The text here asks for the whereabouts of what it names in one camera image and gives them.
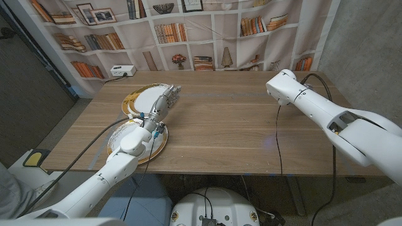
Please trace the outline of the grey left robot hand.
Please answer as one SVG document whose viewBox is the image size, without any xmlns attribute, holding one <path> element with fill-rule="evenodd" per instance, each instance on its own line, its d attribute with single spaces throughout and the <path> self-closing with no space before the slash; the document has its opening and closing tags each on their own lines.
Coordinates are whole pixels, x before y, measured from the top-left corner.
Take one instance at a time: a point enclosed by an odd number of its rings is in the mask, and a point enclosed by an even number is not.
<svg viewBox="0 0 402 226">
<path fill-rule="evenodd" d="M 153 132 L 158 124 L 168 115 L 168 111 L 179 99 L 180 85 L 170 85 L 154 102 L 148 118 L 143 121 L 143 128 Z"/>
</svg>

